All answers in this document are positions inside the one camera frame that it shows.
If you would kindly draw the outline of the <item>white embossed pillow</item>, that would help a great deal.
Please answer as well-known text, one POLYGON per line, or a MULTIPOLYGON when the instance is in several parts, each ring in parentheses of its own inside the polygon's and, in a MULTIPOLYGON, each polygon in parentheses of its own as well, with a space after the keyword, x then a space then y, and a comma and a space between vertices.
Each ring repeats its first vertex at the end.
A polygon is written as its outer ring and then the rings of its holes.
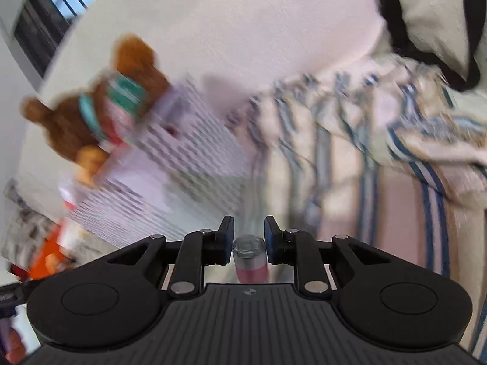
POLYGON ((384 27, 377 0, 96 0, 63 39, 40 99, 86 86, 132 33, 171 81, 192 76, 225 113, 277 79, 358 60, 384 27))

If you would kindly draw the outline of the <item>small pink bottle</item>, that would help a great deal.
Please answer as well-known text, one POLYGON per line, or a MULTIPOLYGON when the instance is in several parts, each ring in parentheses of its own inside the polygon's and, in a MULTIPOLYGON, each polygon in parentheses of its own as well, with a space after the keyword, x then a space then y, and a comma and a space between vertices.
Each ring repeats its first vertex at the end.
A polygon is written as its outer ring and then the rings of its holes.
POLYGON ((237 278, 243 284, 267 283, 269 279, 265 241, 254 235, 239 236, 233 243, 237 278))

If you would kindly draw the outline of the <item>brown teddy bear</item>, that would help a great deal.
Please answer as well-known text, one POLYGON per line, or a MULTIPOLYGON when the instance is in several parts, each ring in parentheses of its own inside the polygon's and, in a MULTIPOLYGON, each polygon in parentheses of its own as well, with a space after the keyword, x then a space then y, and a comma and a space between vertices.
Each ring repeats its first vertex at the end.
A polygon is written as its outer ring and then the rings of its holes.
POLYGON ((108 70, 93 84, 60 96, 52 107, 37 97, 22 102, 21 114, 44 129, 50 147, 78 166, 77 181, 95 187, 95 175, 113 149, 127 143, 153 104, 170 83, 157 68, 157 55, 139 36, 123 36, 116 42, 108 70), (146 91, 137 115, 130 115, 107 97, 108 81, 120 73, 146 91))

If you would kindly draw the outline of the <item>orange box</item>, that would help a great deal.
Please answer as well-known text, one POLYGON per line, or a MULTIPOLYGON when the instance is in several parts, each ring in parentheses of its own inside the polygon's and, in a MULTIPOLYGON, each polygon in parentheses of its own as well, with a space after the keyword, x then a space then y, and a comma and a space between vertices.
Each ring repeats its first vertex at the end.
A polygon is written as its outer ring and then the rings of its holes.
POLYGON ((74 262, 64 255, 58 243, 62 226, 54 225, 47 238, 36 252, 28 269, 30 279, 44 279, 56 273, 74 268, 74 262))

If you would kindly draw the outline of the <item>striped beige blue cloth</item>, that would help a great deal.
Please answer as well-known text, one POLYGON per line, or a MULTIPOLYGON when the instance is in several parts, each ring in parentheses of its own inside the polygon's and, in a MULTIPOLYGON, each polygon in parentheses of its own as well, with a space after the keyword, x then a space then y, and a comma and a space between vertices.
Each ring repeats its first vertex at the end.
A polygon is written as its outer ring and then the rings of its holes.
POLYGON ((392 54, 278 81, 227 117, 249 148, 248 230, 272 215, 458 282, 462 345, 486 359, 486 100, 392 54))

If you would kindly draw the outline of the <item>green white packet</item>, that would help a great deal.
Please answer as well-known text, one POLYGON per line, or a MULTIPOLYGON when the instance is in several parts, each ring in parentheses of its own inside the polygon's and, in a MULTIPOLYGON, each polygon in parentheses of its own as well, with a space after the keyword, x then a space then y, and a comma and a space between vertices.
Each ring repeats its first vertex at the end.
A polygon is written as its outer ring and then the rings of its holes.
POLYGON ((107 97, 130 115, 137 115, 142 107, 146 91, 138 82, 116 73, 108 81, 107 97))

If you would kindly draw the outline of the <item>white perforated plastic basket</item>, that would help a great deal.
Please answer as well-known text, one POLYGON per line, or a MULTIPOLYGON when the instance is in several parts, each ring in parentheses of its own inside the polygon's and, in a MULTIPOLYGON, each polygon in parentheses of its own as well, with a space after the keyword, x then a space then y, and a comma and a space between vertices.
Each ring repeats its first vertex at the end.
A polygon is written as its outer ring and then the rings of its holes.
POLYGON ((69 218, 117 248, 153 234, 178 241, 237 216, 248 175, 237 138, 184 79, 112 154, 69 218))

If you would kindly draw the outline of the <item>window with bars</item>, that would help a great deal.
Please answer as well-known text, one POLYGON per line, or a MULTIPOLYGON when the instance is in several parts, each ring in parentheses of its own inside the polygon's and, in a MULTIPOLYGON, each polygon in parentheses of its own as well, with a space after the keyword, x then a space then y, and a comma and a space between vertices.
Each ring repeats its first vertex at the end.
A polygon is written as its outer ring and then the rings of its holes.
POLYGON ((38 89, 63 38, 96 0, 1 0, 1 38, 38 89))

